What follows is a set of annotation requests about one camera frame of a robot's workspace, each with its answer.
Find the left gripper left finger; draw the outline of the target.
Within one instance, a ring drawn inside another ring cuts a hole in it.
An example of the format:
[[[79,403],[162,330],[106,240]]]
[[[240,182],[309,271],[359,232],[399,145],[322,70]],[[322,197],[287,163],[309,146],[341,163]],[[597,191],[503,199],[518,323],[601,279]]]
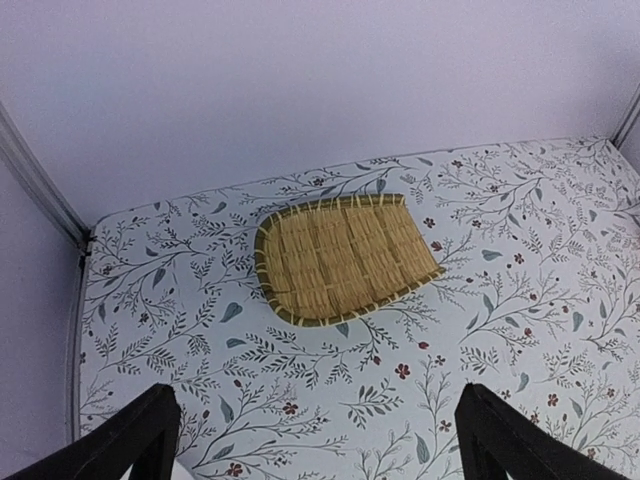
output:
[[[156,383],[88,435],[9,477],[169,479],[180,419],[174,389]]]

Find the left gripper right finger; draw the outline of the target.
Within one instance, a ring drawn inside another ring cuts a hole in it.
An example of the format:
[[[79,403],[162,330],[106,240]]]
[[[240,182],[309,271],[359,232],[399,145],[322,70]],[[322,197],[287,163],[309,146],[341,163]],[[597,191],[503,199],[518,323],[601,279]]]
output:
[[[466,479],[621,479],[554,439],[482,384],[464,386],[455,425]]]

